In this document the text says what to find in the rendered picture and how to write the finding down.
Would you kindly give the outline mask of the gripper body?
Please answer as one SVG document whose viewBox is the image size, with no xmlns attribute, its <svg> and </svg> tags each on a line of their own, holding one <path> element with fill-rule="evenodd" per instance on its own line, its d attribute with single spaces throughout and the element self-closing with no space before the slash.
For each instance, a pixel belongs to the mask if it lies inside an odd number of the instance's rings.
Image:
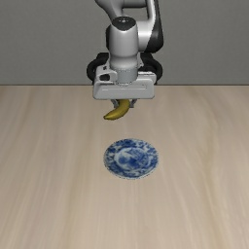
<svg viewBox="0 0 249 249">
<path fill-rule="evenodd" d="M 151 99 L 155 96 L 154 84 L 157 76 L 153 72 L 139 72 L 132 81 L 118 82 L 119 74 L 109 63 L 98 66 L 93 81 L 95 99 Z"/>
</svg>

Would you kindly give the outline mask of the yellow banana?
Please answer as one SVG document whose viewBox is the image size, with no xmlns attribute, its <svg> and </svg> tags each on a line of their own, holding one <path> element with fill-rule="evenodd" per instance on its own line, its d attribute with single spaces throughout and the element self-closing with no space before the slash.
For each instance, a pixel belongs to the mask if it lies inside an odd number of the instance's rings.
<svg viewBox="0 0 249 249">
<path fill-rule="evenodd" d="M 119 107 L 114 108 L 112 111 L 104 116 L 105 120 L 113 121 L 123 117 L 129 110 L 129 100 L 128 99 L 118 99 Z"/>
</svg>

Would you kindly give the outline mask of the blue and white plate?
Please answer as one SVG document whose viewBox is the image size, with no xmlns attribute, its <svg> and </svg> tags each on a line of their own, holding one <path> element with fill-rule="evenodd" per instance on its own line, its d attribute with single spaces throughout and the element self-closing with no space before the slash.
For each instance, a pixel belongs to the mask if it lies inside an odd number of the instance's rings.
<svg viewBox="0 0 249 249">
<path fill-rule="evenodd" d="M 103 162 L 115 176 L 136 180 L 150 175 L 159 164 L 159 153 L 150 143 L 127 138 L 112 143 L 105 151 Z"/>
</svg>

